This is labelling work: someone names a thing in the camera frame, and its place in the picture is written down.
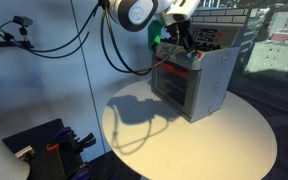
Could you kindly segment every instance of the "table surface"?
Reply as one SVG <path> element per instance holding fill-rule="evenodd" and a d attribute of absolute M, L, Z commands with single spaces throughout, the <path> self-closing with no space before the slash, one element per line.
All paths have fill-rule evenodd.
<path fill-rule="evenodd" d="M 277 155 L 267 121 L 230 92 L 220 110 L 191 124 L 140 81 L 107 103 L 103 131 L 123 162 L 153 180 L 261 179 Z"/>

